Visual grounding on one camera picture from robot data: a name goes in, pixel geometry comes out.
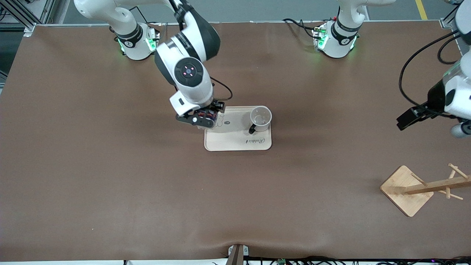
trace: wooden base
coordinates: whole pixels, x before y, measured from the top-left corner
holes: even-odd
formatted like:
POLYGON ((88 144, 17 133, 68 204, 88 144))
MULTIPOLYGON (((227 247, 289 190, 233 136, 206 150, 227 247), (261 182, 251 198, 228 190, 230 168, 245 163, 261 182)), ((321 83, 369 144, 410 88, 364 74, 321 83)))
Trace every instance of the wooden base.
POLYGON ((433 192, 407 195, 404 188, 421 184, 407 166, 401 166, 380 187, 381 191, 408 217, 412 217, 432 197, 433 192))

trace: white mug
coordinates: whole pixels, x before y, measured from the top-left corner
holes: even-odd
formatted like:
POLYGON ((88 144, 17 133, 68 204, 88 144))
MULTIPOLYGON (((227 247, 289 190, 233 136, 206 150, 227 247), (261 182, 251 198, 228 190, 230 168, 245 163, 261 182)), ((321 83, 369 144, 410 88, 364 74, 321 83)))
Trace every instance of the white mug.
POLYGON ((254 108, 250 113, 252 126, 250 126, 249 133, 253 134, 254 132, 263 132, 268 130, 271 117, 271 111, 266 106, 258 106, 254 108))

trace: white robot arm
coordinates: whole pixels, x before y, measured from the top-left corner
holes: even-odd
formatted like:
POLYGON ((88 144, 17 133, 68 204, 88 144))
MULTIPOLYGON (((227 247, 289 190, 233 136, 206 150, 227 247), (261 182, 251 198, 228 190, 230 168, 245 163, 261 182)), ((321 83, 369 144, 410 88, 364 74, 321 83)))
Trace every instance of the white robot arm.
MULTIPOLYGON (((461 38, 471 46, 471 0, 464 0, 455 16, 461 38)), ((449 113, 459 124, 451 129, 457 138, 471 135, 471 51, 465 53, 428 92, 427 101, 412 107, 397 118, 400 130, 435 118, 436 113, 449 113)))
POLYGON ((365 20, 362 6, 386 6, 396 0, 337 0, 340 5, 337 19, 314 30, 318 50, 332 58, 342 58, 353 49, 357 33, 365 20))
POLYGON ((74 0, 87 18, 106 21, 126 55, 134 60, 147 58, 155 51, 155 63, 167 81, 178 91, 170 98, 178 121, 211 128, 225 104, 213 98, 211 78, 203 62, 216 56, 220 38, 186 0, 74 0), (137 23, 131 12, 119 5, 164 4, 186 28, 155 47, 152 28, 137 23))

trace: black mug handle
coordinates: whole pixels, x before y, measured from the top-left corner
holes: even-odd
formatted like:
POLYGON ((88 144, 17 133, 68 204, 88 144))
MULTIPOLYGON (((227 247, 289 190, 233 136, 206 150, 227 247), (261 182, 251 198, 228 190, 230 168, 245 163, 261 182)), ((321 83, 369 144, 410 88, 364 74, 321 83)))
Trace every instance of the black mug handle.
POLYGON ((249 129, 249 133, 250 134, 253 134, 255 132, 255 124, 252 124, 252 126, 250 126, 250 129, 249 129))

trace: brown table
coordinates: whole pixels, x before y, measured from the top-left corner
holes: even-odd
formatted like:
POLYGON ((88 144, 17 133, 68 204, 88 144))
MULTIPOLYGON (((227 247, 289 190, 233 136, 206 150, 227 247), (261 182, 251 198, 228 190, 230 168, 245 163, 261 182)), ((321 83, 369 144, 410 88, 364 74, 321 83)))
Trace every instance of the brown table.
MULTIPOLYGON (((234 243, 251 256, 469 255, 471 189, 436 194, 412 218, 379 190, 400 165, 426 181, 450 162, 471 173, 454 121, 395 123, 410 107, 402 65, 449 31, 365 23, 356 48, 330 59, 297 27, 215 27, 222 46, 206 66, 234 91, 229 106, 272 110, 268 151, 206 151, 203 131, 174 120, 154 60, 121 56, 106 27, 23 39, 0 97, 0 260, 218 258, 234 243)), ((452 46, 446 58, 459 57, 452 46)), ((437 49, 405 75, 419 102, 448 68, 437 49)))

